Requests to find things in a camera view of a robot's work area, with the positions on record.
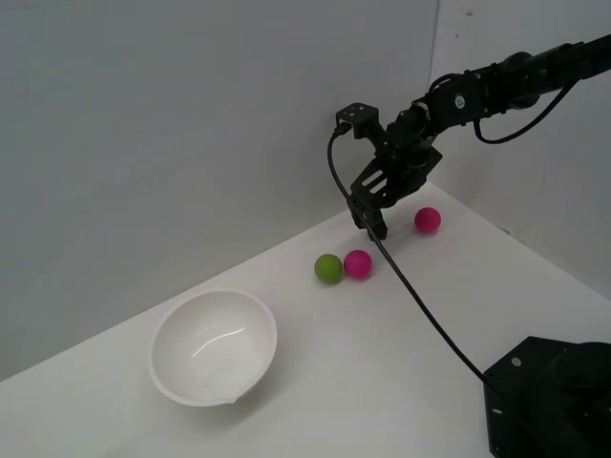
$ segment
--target ball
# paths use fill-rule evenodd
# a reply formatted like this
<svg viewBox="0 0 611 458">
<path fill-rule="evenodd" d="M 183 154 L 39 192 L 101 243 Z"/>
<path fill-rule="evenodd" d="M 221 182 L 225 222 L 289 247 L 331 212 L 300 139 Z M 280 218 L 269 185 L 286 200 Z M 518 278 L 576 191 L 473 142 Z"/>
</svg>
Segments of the ball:
<svg viewBox="0 0 611 458">
<path fill-rule="evenodd" d="M 350 251 L 344 258 L 344 269 L 354 279 L 364 279 L 371 273 L 373 261 L 369 253 L 363 250 Z"/>
<path fill-rule="evenodd" d="M 441 215 L 434 208 L 425 207 L 418 210 L 413 223 L 423 234 L 433 234 L 441 225 Z"/>
<path fill-rule="evenodd" d="M 344 274 L 342 262 L 335 255 L 322 255 L 314 263 L 314 274 L 320 281 L 336 283 Z"/>
</svg>

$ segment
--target white wall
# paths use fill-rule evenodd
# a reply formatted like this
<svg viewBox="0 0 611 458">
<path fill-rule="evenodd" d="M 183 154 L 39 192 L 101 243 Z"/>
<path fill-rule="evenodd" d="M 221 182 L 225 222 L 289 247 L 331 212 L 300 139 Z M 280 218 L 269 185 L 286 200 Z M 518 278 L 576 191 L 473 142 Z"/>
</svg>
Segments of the white wall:
<svg viewBox="0 0 611 458">
<path fill-rule="evenodd" d="M 344 209 L 333 114 L 420 95 L 435 14 L 0 2 L 0 379 Z M 346 175 L 369 160 L 364 143 L 339 151 Z"/>
<path fill-rule="evenodd" d="M 608 0 L 441 0 L 432 77 L 500 62 L 517 51 L 611 33 Z M 550 101 L 482 121 L 489 138 L 512 133 Z M 479 143 L 473 127 L 438 138 L 432 181 L 611 299 L 611 73 L 580 82 L 532 132 Z"/>
</svg>

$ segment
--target black cable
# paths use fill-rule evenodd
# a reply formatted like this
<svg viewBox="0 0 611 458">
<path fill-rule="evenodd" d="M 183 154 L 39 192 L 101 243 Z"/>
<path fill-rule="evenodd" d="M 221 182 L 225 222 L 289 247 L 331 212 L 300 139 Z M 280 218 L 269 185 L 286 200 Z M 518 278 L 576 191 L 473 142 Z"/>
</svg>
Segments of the black cable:
<svg viewBox="0 0 611 458">
<path fill-rule="evenodd" d="M 488 143 L 489 145 L 500 145 L 501 143 L 507 143 L 508 141 L 514 140 L 514 139 L 518 138 L 519 136 L 526 134 L 528 131 L 530 131 L 536 125 L 538 125 L 539 122 L 541 122 L 543 119 L 545 119 L 545 117 L 549 113 L 551 113 L 552 110 L 554 110 L 557 107 L 557 105 L 560 103 L 560 101 L 567 94 L 569 94 L 569 91 L 571 91 L 575 87 L 576 84 L 577 84 L 577 81 L 575 81 L 574 83 L 569 83 L 566 86 L 564 86 L 562 88 L 562 90 L 558 93 L 558 95 L 556 95 L 556 97 L 554 97 L 554 100 L 552 100 L 552 102 L 547 106 L 547 108 L 545 108 L 545 110 L 543 110 L 540 113 L 539 116 L 537 116 L 535 119 L 533 119 L 533 121 L 531 121 L 530 124 L 526 125 L 526 127 L 523 127 L 519 131 L 517 131 L 517 132 L 515 132 L 515 133 L 513 133 L 511 135 L 507 135 L 507 136 L 504 136 L 502 138 L 499 138 L 497 140 L 489 140 L 488 138 L 484 138 L 483 135 L 481 134 L 481 128 L 479 127 L 479 121 L 474 121 L 475 136 L 480 141 L 483 141 L 484 143 Z"/>
<path fill-rule="evenodd" d="M 350 124 L 348 124 L 348 123 L 341 123 L 339 126 L 337 126 L 335 128 L 335 131 L 333 132 L 333 135 L 329 139 L 328 145 L 327 145 L 328 168 L 331 171 L 331 174 L 333 175 L 333 179 L 335 180 L 335 184 L 337 184 L 337 187 L 339 188 L 339 190 L 342 193 L 342 195 L 344 196 L 344 198 L 346 198 L 346 200 L 350 199 L 350 194 L 348 193 L 348 191 L 344 187 L 344 184 L 342 183 L 342 180 L 339 178 L 339 176 L 337 175 L 337 171 L 335 170 L 335 165 L 333 164 L 333 143 L 335 142 L 335 140 L 337 139 L 338 136 L 344 135 L 347 132 L 349 132 L 350 128 L 351 128 Z M 486 375 L 484 375 L 475 366 L 475 364 L 473 364 L 471 362 L 471 360 L 467 357 L 467 355 L 465 355 L 462 352 L 462 350 L 460 348 L 458 348 L 458 346 L 454 343 L 454 341 L 452 340 L 450 335 L 441 326 L 441 324 L 439 324 L 439 322 L 437 321 L 435 316 L 431 313 L 431 310 L 429 310 L 429 308 L 424 304 L 422 299 L 420 299 L 420 296 L 418 295 L 416 290 L 413 288 L 413 286 L 411 286 L 410 281 L 406 278 L 406 276 L 403 274 L 403 272 L 401 271 L 399 266 L 396 264 L 396 262 L 394 261 L 394 259 L 390 255 L 390 253 L 384 247 L 384 245 L 382 244 L 382 241 L 379 240 L 378 237 L 375 235 L 375 233 L 373 232 L 373 229 L 369 225 L 369 222 L 365 218 L 365 215 L 363 215 L 363 212 L 361 212 L 361 210 L 358 207 L 356 207 L 356 206 L 352 207 L 352 212 L 356 215 L 356 217 L 359 220 L 361 220 L 363 225 L 366 227 L 367 232 L 369 233 L 369 236 L 373 240 L 373 243 L 375 243 L 375 246 L 378 247 L 378 249 L 380 250 L 380 253 L 382 253 L 382 256 L 387 261 L 387 263 L 390 265 L 390 267 L 392 268 L 392 270 L 394 271 L 396 276 L 399 278 L 399 280 L 408 289 L 408 291 L 410 292 L 411 296 L 413 297 L 413 299 L 416 301 L 416 303 L 420 307 L 420 310 L 422 310 L 422 312 L 425 314 L 427 319 L 429 319 L 429 322 L 431 322 L 432 327 L 434 327 L 435 330 L 439 333 L 439 335 L 441 335 L 443 340 L 446 342 L 446 344 L 448 344 L 448 346 L 452 349 L 452 351 L 460 359 L 460 361 L 462 361 L 464 363 L 464 365 L 467 366 L 472 371 L 472 373 L 475 375 L 475 377 L 477 377 L 481 381 L 482 384 L 484 384 L 485 386 L 488 387 L 488 389 L 490 389 L 490 391 L 503 404 L 503 407 L 507 411 L 507 413 L 509 413 L 514 418 L 514 420 L 516 420 L 516 422 L 524 429 L 524 431 L 526 431 L 526 433 L 540 447 L 540 449 L 547 456 L 551 456 L 548 447 L 546 447 L 545 445 L 543 445 L 541 443 L 541 441 L 538 439 L 538 437 L 535 435 L 535 433 L 531 430 L 531 427 L 522 419 L 522 417 L 520 415 L 517 414 L 517 412 L 515 412 L 510 407 L 509 402 L 507 402 L 505 400 L 504 396 L 492 385 L 492 383 L 489 381 L 489 379 L 486 377 Z"/>
</svg>

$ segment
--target white bowl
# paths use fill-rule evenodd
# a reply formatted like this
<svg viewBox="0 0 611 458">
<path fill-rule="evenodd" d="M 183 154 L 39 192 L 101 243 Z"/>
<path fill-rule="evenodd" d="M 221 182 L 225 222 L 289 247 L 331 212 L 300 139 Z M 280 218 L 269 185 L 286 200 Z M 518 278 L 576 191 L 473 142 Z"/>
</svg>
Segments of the white bowl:
<svg viewBox="0 0 611 458">
<path fill-rule="evenodd" d="M 161 322 L 149 372 L 186 406 L 233 404 L 261 379 L 276 351 L 276 322 L 259 299 L 238 290 L 198 293 Z"/>
</svg>

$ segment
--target bowl rim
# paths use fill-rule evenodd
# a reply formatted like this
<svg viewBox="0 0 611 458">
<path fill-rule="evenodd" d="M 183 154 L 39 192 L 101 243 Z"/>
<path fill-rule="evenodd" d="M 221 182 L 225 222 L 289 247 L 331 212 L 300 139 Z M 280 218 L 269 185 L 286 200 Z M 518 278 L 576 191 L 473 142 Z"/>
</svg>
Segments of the bowl rim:
<svg viewBox="0 0 611 458">
<path fill-rule="evenodd" d="M 236 393 L 232 398 L 219 398 L 219 399 L 214 399 L 214 400 L 210 400 L 210 401 L 195 401 L 195 400 L 192 400 L 192 399 L 187 399 L 187 398 L 184 398 L 182 396 L 179 396 L 174 391 L 170 390 L 161 381 L 161 379 L 157 375 L 157 372 L 155 371 L 155 366 L 153 365 L 153 349 L 155 347 L 155 342 L 157 341 L 157 338 L 158 338 L 159 332 L 161 331 L 161 328 L 165 325 L 165 323 L 168 321 L 168 319 L 172 315 L 174 315 L 175 312 L 177 312 L 179 310 L 179 308 L 181 308 L 183 305 L 185 305 L 186 303 L 192 301 L 195 298 L 198 298 L 200 296 L 205 296 L 205 295 L 208 295 L 208 294 L 213 294 L 213 293 L 233 293 L 233 294 L 239 294 L 239 295 L 247 297 L 248 299 L 253 301 L 255 304 L 257 304 L 261 308 L 261 310 L 265 313 L 268 322 L 271 324 L 272 348 L 271 348 L 271 351 L 269 352 L 269 355 L 267 355 L 267 359 L 265 360 L 264 364 L 262 364 L 262 366 L 259 369 L 259 371 L 250 380 L 248 380 L 247 383 L 244 384 L 244 388 L 240 392 Z M 185 295 L 183 298 L 181 298 L 180 302 L 177 303 L 176 305 L 174 305 L 163 316 L 163 318 L 161 319 L 161 321 L 157 325 L 157 328 L 155 329 L 155 332 L 153 333 L 151 341 L 149 342 L 148 358 L 147 358 L 148 359 L 149 375 L 151 376 L 151 379 L 153 380 L 153 384 L 157 387 L 157 389 L 162 394 L 164 394 L 166 397 L 168 397 L 172 401 L 175 401 L 175 402 L 177 402 L 179 404 L 182 404 L 184 406 L 209 407 L 209 406 L 220 406 L 222 404 L 234 404 L 239 398 L 242 397 L 242 395 L 244 395 L 248 390 L 250 390 L 261 379 L 261 377 L 264 375 L 264 373 L 267 371 L 267 369 L 271 365 L 272 360 L 274 359 L 274 355 L 276 354 L 276 346 L 277 346 L 277 344 L 278 344 L 278 328 L 276 326 L 276 320 L 274 320 L 274 316 L 272 315 L 271 311 L 269 310 L 267 305 L 265 305 L 265 303 L 262 300 L 260 300 L 259 298 L 257 298 L 256 296 L 254 296 L 254 295 L 252 295 L 250 293 L 247 293 L 245 291 L 242 291 L 241 289 L 236 289 L 236 288 L 211 288 L 211 289 L 205 289 L 203 291 L 196 290 L 196 291 L 193 291 L 190 294 Z"/>
</svg>

